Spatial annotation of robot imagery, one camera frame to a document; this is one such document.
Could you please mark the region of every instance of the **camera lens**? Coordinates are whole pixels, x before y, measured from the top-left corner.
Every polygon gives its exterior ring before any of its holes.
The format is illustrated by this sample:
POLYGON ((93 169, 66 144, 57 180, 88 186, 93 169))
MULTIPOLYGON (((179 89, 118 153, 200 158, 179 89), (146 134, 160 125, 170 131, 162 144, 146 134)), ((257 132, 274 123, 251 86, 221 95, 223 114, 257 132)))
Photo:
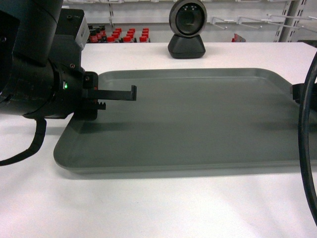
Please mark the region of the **camera lens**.
POLYGON ((206 8, 199 0, 177 1, 169 15, 172 31, 181 37, 197 36, 204 29, 206 20, 206 8))

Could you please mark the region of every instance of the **red item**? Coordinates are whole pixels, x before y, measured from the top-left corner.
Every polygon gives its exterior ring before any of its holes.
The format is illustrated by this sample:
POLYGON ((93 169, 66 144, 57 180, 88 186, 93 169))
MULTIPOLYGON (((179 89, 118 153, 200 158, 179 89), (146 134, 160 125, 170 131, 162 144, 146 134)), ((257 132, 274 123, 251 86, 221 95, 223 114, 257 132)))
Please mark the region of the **red item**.
POLYGON ((148 38, 149 34, 148 33, 142 33, 142 36, 146 36, 148 38))
POLYGON ((242 36, 239 36, 238 34, 234 33, 234 38, 232 38, 231 42, 246 42, 246 39, 244 39, 242 36))
POLYGON ((118 38, 119 38, 119 34, 118 34, 118 33, 113 33, 112 36, 113 36, 115 39, 118 39, 118 38))
POLYGON ((123 37, 123 42, 125 42, 125 43, 131 42, 131 37, 130 36, 123 37))
POLYGON ((127 36, 134 38, 134 34, 133 33, 128 33, 127 36))
POLYGON ((97 39, 98 39, 98 40, 101 40, 101 38, 102 38, 101 33, 100 33, 100 32, 97 33, 97 39))
POLYGON ((140 36, 140 42, 147 42, 148 38, 146 36, 140 36))
POLYGON ((89 37, 89 40, 90 40, 91 43, 97 43, 97 42, 98 42, 97 35, 95 35, 95 36, 90 36, 90 37, 89 37))
POLYGON ((106 31, 100 31, 100 34, 102 37, 105 37, 106 36, 106 31))
POLYGON ((107 42, 114 42, 114 37, 113 36, 108 36, 107 37, 107 42))

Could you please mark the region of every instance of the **bottle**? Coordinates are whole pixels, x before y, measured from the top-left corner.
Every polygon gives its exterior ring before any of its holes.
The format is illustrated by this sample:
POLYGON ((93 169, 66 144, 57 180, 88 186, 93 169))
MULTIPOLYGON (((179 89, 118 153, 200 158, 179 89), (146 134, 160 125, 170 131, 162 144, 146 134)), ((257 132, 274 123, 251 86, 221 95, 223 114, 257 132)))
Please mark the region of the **bottle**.
POLYGON ((105 25, 100 25, 100 34, 101 34, 101 42, 106 42, 107 40, 107 35, 106 35, 106 27, 105 25))
POLYGON ((130 36, 125 36, 125 37, 123 37, 123 42, 124 42, 124 43, 132 43, 133 40, 131 39, 130 36))
POLYGON ((133 33, 135 33, 135 28, 130 28, 129 31, 133 31, 133 33))
POLYGON ((115 31, 119 31, 120 33, 122 33, 122 29, 120 27, 116 28, 115 31))
POLYGON ((127 36, 131 37, 131 40, 133 42, 136 42, 136 38, 134 37, 134 34, 133 33, 127 33, 127 36))
POLYGON ((89 41, 90 43, 98 43, 98 38, 97 38, 97 32, 95 29, 89 30, 90 35, 89 35, 89 41))
POLYGON ((119 30, 115 30, 112 34, 118 34, 118 41, 122 42, 121 32, 119 30))
POLYGON ((147 27, 143 28, 142 35, 143 34, 145 34, 144 36, 146 36, 148 38, 148 42, 151 42, 151 40, 150 40, 150 30, 147 27))
POLYGON ((115 40, 117 43, 120 42, 120 41, 119 41, 119 35, 118 35, 118 33, 113 33, 112 36, 114 37, 114 40, 115 40))
POLYGON ((148 41, 148 38, 146 36, 140 36, 140 43, 146 43, 146 42, 149 42, 148 41))
POLYGON ((113 36, 108 36, 107 43, 115 43, 115 38, 113 36))
POLYGON ((151 42, 148 33, 142 33, 142 36, 145 36, 148 39, 148 42, 151 42))
POLYGON ((97 39, 98 39, 98 42, 100 43, 101 40, 102 40, 102 36, 101 36, 101 33, 100 33, 100 27, 94 27, 94 30, 96 30, 97 39))

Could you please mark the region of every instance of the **screw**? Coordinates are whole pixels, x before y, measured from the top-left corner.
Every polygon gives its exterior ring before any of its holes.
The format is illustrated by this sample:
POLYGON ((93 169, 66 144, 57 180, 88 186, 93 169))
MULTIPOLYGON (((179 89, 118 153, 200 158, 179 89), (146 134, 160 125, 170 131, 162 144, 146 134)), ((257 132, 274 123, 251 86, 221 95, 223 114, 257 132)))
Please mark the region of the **screw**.
POLYGON ((1 42, 1 43, 6 42, 6 37, 5 37, 5 36, 0 36, 0 42, 1 42))

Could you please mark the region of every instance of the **plastic tray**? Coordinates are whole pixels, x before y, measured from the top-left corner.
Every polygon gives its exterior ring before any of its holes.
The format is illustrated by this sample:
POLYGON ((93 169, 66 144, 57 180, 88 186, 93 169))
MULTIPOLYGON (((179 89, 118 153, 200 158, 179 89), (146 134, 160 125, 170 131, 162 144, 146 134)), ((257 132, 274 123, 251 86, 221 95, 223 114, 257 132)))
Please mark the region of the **plastic tray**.
MULTIPOLYGON (((99 88, 137 101, 107 101, 95 121, 72 118, 54 157, 77 173, 298 165, 299 106, 291 86, 263 69, 178 69, 101 74, 99 88)), ((311 113, 311 123, 317 117, 311 113)), ((310 143, 317 144, 316 132, 310 143)), ((311 153, 317 154, 311 147, 311 153)))

